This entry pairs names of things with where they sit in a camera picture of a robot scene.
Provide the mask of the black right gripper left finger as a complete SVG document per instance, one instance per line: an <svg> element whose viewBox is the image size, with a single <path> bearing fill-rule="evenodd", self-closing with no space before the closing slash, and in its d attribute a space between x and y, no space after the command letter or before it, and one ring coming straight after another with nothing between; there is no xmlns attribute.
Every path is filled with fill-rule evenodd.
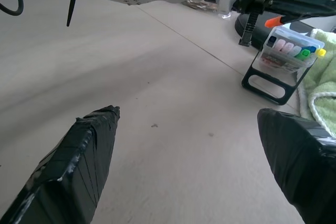
<svg viewBox="0 0 336 224"><path fill-rule="evenodd" d="M120 108L77 118L35 168L0 224L90 224L106 184Z"/></svg>

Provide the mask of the clear plastic marker case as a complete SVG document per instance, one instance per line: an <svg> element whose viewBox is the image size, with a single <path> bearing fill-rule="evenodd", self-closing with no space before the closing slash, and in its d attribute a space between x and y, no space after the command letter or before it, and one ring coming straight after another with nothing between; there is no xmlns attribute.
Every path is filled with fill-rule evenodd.
<svg viewBox="0 0 336 224"><path fill-rule="evenodd" d="M274 50L273 47L270 48L267 46L267 41L270 36L275 36L277 40L283 39L286 41L286 43L291 42L294 44L294 46L301 47L302 50L308 49L310 46L314 46L316 49L324 49L325 45L325 43L320 40L316 40L314 38L300 34L284 26L273 28L263 45L263 49L261 51L261 55L258 57L258 61L261 65L283 73L294 73L301 69L311 67L318 57L316 53L311 53L305 61L301 61L295 57L291 57L288 54L284 54L281 51Z"/></svg>

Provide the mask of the green marker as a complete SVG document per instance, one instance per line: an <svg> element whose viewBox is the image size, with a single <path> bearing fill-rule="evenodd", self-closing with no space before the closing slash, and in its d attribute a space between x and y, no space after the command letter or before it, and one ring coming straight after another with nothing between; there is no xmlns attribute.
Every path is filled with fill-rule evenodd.
<svg viewBox="0 0 336 224"><path fill-rule="evenodd" d="M301 61L305 61L310 56L310 54L310 50L303 49L295 56L295 58Z"/></svg>

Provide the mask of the black pen with orange cap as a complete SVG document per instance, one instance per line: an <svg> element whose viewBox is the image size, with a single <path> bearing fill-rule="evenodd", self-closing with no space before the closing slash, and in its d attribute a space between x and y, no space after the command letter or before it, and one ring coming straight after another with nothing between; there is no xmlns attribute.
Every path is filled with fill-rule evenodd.
<svg viewBox="0 0 336 224"><path fill-rule="evenodd" d="M297 22L308 18L329 17L336 15L336 8L326 8L324 10L318 8L290 7L289 10L273 9L272 12L280 14L280 16L267 20L265 22L265 27L274 28L287 23Z"/></svg>

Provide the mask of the finger of the black ribbed left gripper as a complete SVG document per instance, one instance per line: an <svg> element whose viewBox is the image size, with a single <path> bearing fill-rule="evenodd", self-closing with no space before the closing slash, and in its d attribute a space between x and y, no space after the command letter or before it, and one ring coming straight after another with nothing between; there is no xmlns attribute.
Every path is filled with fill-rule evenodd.
<svg viewBox="0 0 336 224"><path fill-rule="evenodd" d="M258 16L259 14L257 12L240 14L238 16L238 22L242 28L239 45L245 47L249 47L250 45L254 47L261 47L260 39L257 39L256 37L253 38Z"/></svg>

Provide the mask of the brown patterned packet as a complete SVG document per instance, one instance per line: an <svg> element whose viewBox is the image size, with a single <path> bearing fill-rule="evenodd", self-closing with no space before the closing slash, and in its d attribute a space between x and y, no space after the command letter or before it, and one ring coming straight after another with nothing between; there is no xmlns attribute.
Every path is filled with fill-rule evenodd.
<svg viewBox="0 0 336 224"><path fill-rule="evenodd" d="M187 0L187 1L183 1L182 5L192 8L194 10L212 12L212 13L217 12L217 4L206 2L206 1L194 2L192 0Z"/></svg>

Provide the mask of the black metal pen holder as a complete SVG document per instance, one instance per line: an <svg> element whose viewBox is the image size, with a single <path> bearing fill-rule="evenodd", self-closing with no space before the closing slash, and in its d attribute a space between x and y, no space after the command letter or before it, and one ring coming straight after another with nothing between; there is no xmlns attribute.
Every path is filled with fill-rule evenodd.
<svg viewBox="0 0 336 224"><path fill-rule="evenodd" d="M260 55L261 52L259 51L253 59L252 63L250 64L246 74L242 79L242 87L274 104L285 105L299 88L301 82L303 81L304 77L307 75L312 66L303 69L300 77L296 77L295 79L295 73L283 74L280 73L278 70L272 70L272 68L264 65L260 65L259 67L255 68L254 65L256 65L256 62L258 61L258 57ZM281 96L276 97L275 95L271 94L270 91L266 91L266 88L258 86L255 82L255 80L258 79L261 79L263 84L270 83L275 86L277 90L281 89Z"/></svg>

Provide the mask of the light green towel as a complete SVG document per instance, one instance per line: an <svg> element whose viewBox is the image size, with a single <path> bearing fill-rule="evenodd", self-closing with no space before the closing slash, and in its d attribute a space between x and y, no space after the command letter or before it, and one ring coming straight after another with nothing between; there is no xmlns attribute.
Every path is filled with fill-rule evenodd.
<svg viewBox="0 0 336 224"><path fill-rule="evenodd" d="M336 138L336 34L313 29L326 54L316 60L298 87L300 115L315 120Z"/></svg>

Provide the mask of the pink marker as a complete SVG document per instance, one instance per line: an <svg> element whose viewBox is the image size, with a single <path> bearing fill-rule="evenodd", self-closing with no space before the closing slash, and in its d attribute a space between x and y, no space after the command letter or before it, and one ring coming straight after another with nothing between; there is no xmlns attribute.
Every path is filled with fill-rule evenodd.
<svg viewBox="0 0 336 224"><path fill-rule="evenodd" d="M278 39L278 40L275 42L275 44L274 44L274 46L273 46L273 49L274 49L274 50L277 50L277 51L280 51L280 50L284 47L285 44L286 44L286 41L285 41L285 40L283 40L283 39Z"/></svg>
<svg viewBox="0 0 336 224"><path fill-rule="evenodd" d="M281 49L281 52L284 54L288 54L289 52L291 52L291 50L293 49L294 44L291 42L287 42Z"/></svg>

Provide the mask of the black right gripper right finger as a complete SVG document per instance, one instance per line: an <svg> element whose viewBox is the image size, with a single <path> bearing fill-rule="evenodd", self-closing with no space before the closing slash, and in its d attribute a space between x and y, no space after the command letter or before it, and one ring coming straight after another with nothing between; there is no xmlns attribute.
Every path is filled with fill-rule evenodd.
<svg viewBox="0 0 336 224"><path fill-rule="evenodd" d="M319 123L273 109L257 115L275 181L305 224L336 224L336 138Z"/></svg>

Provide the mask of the black zip tie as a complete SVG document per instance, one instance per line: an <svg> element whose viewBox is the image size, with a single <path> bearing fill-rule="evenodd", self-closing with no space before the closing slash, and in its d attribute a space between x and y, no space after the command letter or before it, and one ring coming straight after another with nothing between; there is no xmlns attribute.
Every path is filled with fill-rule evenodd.
<svg viewBox="0 0 336 224"><path fill-rule="evenodd" d="M67 27L70 26L70 22L71 22L71 19L72 19L75 4L76 4L76 0L70 0L69 9L68 9L68 16L67 16L67 23L66 23Z"/></svg>

